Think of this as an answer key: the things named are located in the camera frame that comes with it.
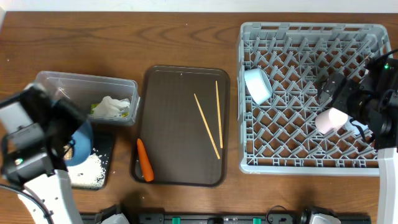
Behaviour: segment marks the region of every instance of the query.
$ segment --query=brown wood surface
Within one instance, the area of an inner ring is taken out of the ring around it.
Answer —
[[[153,65],[220,68],[231,77],[228,172],[215,189],[138,184],[129,163],[135,126],[117,132],[106,187],[74,190],[82,212],[124,202],[132,211],[265,213],[273,205],[299,211],[318,205],[360,212],[376,222],[377,177],[248,175],[238,168],[236,40],[243,22],[377,23],[398,48],[397,14],[8,12],[0,35],[0,98],[22,90],[42,70],[132,79],[141,91]],[[0,190],[0,223],[32,223],[13,193]]]

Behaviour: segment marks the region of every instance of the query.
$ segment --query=orange object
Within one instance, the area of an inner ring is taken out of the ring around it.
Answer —
[[[141,165],[142,174],[144,174],[144,179],[146,182],[154,180],[154,171],[150,165],[147,151],[145,150],[144,143],[141,139],[137,139],[137,149],[139,156],[139,163]]]

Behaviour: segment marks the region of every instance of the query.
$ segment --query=clear plastic container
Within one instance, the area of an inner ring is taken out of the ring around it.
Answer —
[[[74,102],[91,122],[131,126],[136,121],[139,95],[133,80],[43,71],[37,74],[35,82],[42,84],[55,100],[65,97]],[[100,103],[105,96],[129,99],[129,114],[124,118],[91,115],[91,105]]]

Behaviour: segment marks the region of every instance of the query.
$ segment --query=dish rack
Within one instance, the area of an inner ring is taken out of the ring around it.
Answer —
[[[248,174],[377,176],[377,152],[340,129],[325,135],[316,116],[315,81],[342,72],[360,82],[366,57],[391,50],[387,30],[378,24],[247,22],[238,38],[239,168]],[[261,68],[273,95],[261,105],[252,100],[244,71]],[[370,138],[367,130],[365,136]]]

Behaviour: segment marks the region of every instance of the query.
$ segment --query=chopstick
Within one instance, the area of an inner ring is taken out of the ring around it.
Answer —
[[[209,129],[209,126],[207,125],[207,121],[206,121],[205,115],[203,114],[203,111],[201,110],[201,106],[199,104],[197,95],[196,94],[193,94],[193,95],[195,96],[195,100],[197,101],[198,108],[199,108],[199,111],[200,111],[200,114],[201,114],[201,118],[203,119],[203,122],[204,122],[204,124],[206,126],[206,130],[207,130],[207,133],[209,134],[210,141],[211,141],[211,144],[213,145],[214,151],[216,152],[217,159],[220,159],[220,155],[218,154],[218,150],[217,150],[216,144],[214,143],[213,136],[210,133],[210,129]]]
[[[216,81],[218,132],[220,134],[220,148],[223,148],[223,133],[221,132],[220,98],[218,97],[218,83]]]

